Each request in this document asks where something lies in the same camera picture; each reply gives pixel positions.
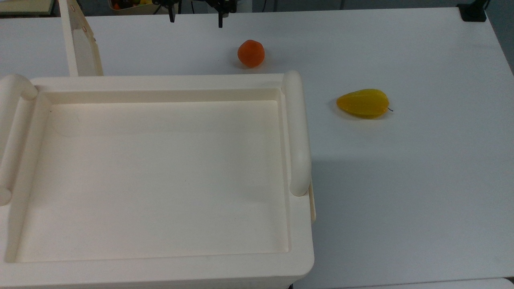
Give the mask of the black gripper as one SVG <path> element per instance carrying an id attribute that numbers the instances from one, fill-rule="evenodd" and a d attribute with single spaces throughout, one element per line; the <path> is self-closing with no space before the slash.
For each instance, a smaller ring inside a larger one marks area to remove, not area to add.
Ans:
<path id="1" fill-rule="evenodd" d="M 218 27 L 223 28 L 223 18 L 237 12 L 237 0 L 200 0 L 218 13 Z M 168 9 L 169 21 L 175 22 L 175 15 L 182 13 L 182 0 L 153 0 L 152 4 Z"/>

